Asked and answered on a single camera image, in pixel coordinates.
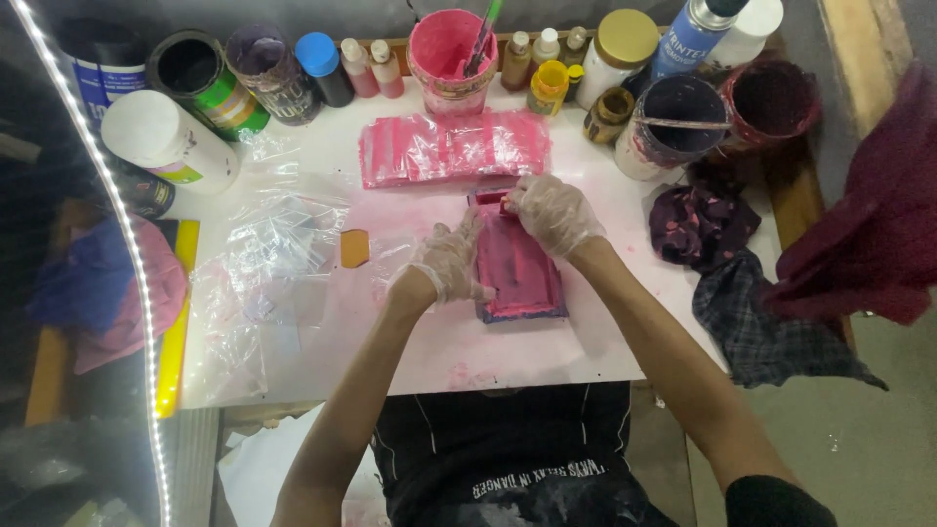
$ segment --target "purple paint jar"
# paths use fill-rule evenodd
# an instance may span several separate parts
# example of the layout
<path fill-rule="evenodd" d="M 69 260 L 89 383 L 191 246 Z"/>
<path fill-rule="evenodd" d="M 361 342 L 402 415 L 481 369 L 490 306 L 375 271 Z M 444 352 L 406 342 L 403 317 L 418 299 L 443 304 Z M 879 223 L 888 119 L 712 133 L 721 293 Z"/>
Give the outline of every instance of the purple paint jar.
<path fill-rule="evenodd" d="M 696 161 L 725 136 L 725 130 L 649 126 L 635 116 L 680 121 L 728 122 L 725 100 L 711 84 L 691 75 L 652 84 L 634 105 L 632 120 L 615 143 L 615 164 L 622 173 L 647 181 Z"/>
<path fill-rule="evenodd" d="M 290 46 L 271 25 L 238 29 L 225 46 L 228 67 L 277 121 L 290 127 L 311 122 L 320 96 Z"/>

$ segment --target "wooden stick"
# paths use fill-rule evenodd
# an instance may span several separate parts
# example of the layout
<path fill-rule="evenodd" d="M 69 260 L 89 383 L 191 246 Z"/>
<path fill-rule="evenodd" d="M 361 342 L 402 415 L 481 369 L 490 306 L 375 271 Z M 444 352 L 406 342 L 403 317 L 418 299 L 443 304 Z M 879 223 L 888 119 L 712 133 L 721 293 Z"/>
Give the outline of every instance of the wooden stick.
<path fill-rule="evenodd" d="M 639 117 L 633 119 L 639 123 L 652 127 L 668 128 L 692 128 L 695 130 L 727 130 L 732 127 L 732 123 L 709 123 L 701 121 L 677 121 L 675 119 L 658 119 L 656 117 Z"/>

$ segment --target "blue spray can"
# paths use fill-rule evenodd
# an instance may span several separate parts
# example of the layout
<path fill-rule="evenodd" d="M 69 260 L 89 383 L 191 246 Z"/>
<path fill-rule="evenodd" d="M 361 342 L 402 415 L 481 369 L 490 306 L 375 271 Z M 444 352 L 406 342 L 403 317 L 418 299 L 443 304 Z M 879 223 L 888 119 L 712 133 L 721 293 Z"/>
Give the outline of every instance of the blue spray can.
<path fill-rule="evenodd" d="M 661 38 L 651 79 L 693 71 L 719 43 L 749 0 L 690 0 Z"/>

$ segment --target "latex glove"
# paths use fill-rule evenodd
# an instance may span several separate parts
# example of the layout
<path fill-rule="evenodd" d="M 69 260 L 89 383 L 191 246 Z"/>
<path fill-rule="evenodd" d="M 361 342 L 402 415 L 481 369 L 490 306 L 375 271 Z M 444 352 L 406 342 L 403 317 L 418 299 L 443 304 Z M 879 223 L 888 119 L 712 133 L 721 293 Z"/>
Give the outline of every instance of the latex glove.
<path fill-rule="evenodd" d="M 468 298 L 488 302 L 495 298 L 493 288 L 483 287 L 473 277 L 475 245 L 482 227 L 478 209 L 470 207 L 455 232 L 437 223 L 433 234 L 416 249 L 408 266 L 423 271 L 433 282 L 436 304 Z"/>
<path fill-rule="evenodd" d="M 588 238 L 605 236 L 582 190 L 554 175 L 525 175 L 507 198 L 505 210 L 520 217 L 550 256 L 566 258 Z"/>

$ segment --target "white plastic jar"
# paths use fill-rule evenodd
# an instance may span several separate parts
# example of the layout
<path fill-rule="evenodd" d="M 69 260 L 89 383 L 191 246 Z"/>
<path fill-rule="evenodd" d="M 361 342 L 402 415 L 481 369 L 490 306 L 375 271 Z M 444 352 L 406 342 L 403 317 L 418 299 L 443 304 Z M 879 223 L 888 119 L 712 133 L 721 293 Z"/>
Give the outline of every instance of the white plastic jar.
<path fill-rule="evenodd" d="M 118 98 L 101 121 L 101 139 L 117 157 L 199 194 L 230 187 L 241 170 L 227 143 L 153 90 Z"/>
<path fill-rule="evenodd" d="M 605 15 L 583 61 L 585 75 L 576 102 L 586 111 L 608 88 L 637 75 L 657 49 L 657 24 L 637 9 L 617 9 Z"/>

